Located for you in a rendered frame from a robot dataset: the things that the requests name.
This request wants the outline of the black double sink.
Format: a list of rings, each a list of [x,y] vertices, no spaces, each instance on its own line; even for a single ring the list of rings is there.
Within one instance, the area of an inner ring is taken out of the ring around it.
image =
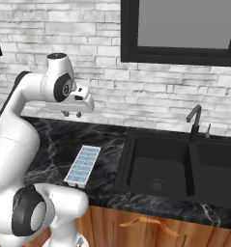
[[[231,207],[231,138],[183,132],[129,132],[114,189]]]

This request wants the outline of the white ice cube tray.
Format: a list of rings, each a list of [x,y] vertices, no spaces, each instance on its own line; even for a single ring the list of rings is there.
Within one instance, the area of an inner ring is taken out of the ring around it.
[[[64,182],[69,186],[84,188],[93,171],[100,147],[82,146],[73,164],[71,165]]]

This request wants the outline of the black framed window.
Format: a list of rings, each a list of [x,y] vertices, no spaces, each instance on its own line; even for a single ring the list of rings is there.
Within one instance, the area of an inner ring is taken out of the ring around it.
[[[231,0],[121,0],[121,61],[231,67]]]

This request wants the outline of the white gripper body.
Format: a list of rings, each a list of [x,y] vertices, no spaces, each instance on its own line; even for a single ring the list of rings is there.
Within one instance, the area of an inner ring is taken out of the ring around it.
[[[75,100],[74,95],[70,95],[63,102],[48,102],[46,107],[56,111],[90,113],[94,111],[95,104],[91,95],[83,100]]]

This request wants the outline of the black tap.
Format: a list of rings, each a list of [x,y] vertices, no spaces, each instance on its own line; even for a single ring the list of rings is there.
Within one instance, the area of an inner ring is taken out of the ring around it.
[[[187,122],[189,123],[191,121],[192,118],[195,118],[194,123],[191,127],[191,133],[189,136],[189,141],[191,143],[195,143],[196,142],[196,138],[198,135],[198,131],[199,131],[199,120],[201,117],[201,111],[202,111],[202,107],[200,104],[197,104],[192,110],[191,112],[188,114],[188,116],[186,117]]]

